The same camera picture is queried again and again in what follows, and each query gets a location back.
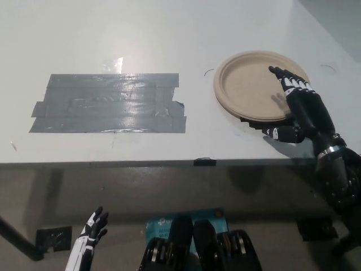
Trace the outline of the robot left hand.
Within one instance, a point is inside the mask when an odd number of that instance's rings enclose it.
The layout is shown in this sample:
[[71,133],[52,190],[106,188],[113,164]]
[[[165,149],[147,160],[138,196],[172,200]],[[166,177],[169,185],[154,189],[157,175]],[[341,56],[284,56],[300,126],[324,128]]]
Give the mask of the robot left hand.
[[101,237],[107,233],[108,212],[103,212],[100,206],[92,213],[83,227],[79,239],[84,241],[87,248],[95,248]]

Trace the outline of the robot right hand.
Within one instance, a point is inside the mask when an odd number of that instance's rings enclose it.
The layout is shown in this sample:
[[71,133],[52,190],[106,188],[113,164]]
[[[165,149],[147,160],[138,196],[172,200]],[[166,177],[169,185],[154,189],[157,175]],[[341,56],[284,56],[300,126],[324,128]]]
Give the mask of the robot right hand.
[[312,141],[315,156],[345,148],[346,143],[336,133],[321,96],[310,83],[286,69],[269,66],[268,70],[280,82],[295,124],[262,129],[262,133],[284,143],[301,143],[308,138]]

